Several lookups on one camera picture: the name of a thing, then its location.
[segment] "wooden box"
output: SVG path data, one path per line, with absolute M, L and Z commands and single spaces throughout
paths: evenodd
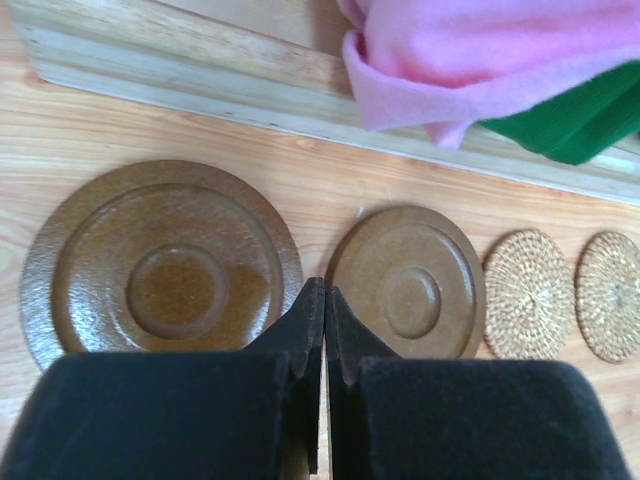
M 8 0 L 45 80 L 640 205 L 640 142 L 571 167 L 473 128 L 460 151 L 420 127 L 360 126 L 335 0 Z

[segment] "pink fabric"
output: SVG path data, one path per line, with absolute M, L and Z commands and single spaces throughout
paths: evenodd
M 640 58 L 638 0 L 338 0 L 369 130 L 424 124 L 444 148 Z

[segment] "wooden frame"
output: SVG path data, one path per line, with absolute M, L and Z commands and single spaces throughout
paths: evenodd
M 153 0 L 8 4 L 53 83 L 640 205 L 637 140 L 580 167 L 479 127 L 460 151 L 440 150 L 419 127 L 363 130 L 344 64 L 330 54 Z

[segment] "woven coaster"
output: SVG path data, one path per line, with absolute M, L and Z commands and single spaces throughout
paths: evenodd
M 587 245 L 576 278 L 578 324 L 598 357 L 620 363 L 640 348 L 640 250 L 616 232 Z
M 553 359 L 575 323 L 567 261 L 539 230 L 507 237 L 485 263 L 485 340 L 498 358 Z

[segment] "cloth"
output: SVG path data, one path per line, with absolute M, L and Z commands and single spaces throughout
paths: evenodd
M 640 58 L 634 0 L 338 3 L 358 29 L 343 56 L 364 126 L 425 124 L 440 147 Z
M 527 150 L 578 165 L 640 130 L 640 62 L 631 62 L 530 110 L 480 123 Z

